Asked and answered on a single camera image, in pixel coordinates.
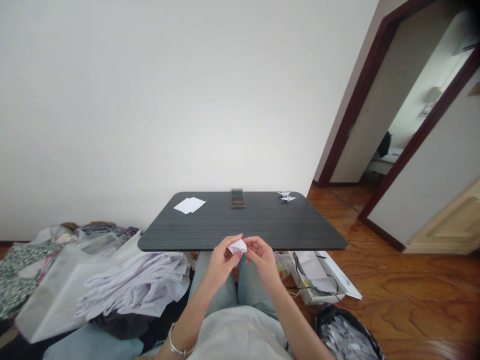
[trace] silver bracelet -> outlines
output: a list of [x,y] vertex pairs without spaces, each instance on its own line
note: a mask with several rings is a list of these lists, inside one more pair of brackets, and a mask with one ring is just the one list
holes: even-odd
[[194,350],[194,348],[192,347],[189,351],[187,351],[187,350],[180,351],[172,344],[172,329],[174,328],[174,325],[175,325],[175,323],[173,323],[170,326],[170,330],[168,330],[168,345],[170,345],[170,350],[174,354],[181,355],[184,358],[184,357],[190,355],[192,353],[192,351]]

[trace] wall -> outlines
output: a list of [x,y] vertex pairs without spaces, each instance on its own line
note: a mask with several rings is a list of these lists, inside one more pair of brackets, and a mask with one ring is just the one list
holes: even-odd
[[470,20],[467,11],[453,18],[388,129],[393,135],[392,147],[405,148],[425,120],[420,113],[430,90],[440,87],[444,91],[472,53],[470,50],[455,55],[473,26]]
[[438,0],[400,24],[330,182],[360,180],[456,12]]
[[331,127],[330,133],[328,134],[328,138],[326,140],[325,148],[321,153],[320,161],[318,162],[315,175],[313,179],[318,181],[320,175],[322,174],[322,170],[324,169],[325,163],[327,162],[327,158],[329,156],[330,150],[332,149],[332,145],[334,144],[335,137],[337,136],[337,132],[339,131],[340,124],[345,115],[345,111],[347,110],[347,106],[352,98],[352,94],[354,92],[355,85],[359,79],[360,73],[365,64],[365,60],[367,59],[367,55],[369,54],[370,48],[372,47],[372,43],[374,42],[375,35],[379,29],[380,23],[382,19],[390,14],[393,10],[398,8],[400,5],[405,3],[407,0],[379,0],[378,6],[376,7],[375,13],[373,14],[373,18],[370,23],[370,27],[365,36],[365,40],[360,49],[360,53],[358,54],[358,58],[356,59],[355,66],[353,67],[353,71],[351,72],[350,79],[348,80],[348,85],[346,86],[345,93],[343,94],[343,98],[341,99],[340,106],[338,108],[338,112],[336,113],[335,120],[333,121],[333,125]]
[[368,216],[403,244],[480,176],[480,96],[467,96],[478,81],[480,70]]
[[3,1],[0,239],[306,195],[377,2]]

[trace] jeans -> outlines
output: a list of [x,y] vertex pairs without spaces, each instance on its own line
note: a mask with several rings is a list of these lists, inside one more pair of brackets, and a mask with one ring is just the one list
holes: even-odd
[[[197,291],[198,287],[204,280],[211,256],[211,252],[205,251],[200,252],[198,255],[188,302],[190,302],[193,294]],[[205,317],[218,310],[247,305],[260,310],[262,313],[267,314],[275,320],[278,320],[272,301],[260,282],[257,266],[253,262],[246,263],[246,260],[247,256],[242,255],[239,263],[238,293],[234,277],[230,274],[222,287],[218,289],[213,296]]]

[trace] table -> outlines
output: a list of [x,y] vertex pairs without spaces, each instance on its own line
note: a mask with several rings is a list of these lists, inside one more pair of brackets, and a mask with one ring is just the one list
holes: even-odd
[[[211,251],[226,236],[259,236],[273,250],[343,250],[345,238],[298,192],[286,202],[274,191],[245,192],[244,208],[230,207],[230,192],[176,193],[138,241],[142,251]],[[185,215],[185,198],[206,201]]]

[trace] door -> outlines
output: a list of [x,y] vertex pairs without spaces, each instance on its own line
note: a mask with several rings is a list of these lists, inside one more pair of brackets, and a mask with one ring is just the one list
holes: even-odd
[[404,253],[469,254],[480,247],[480,177],[410,241]]

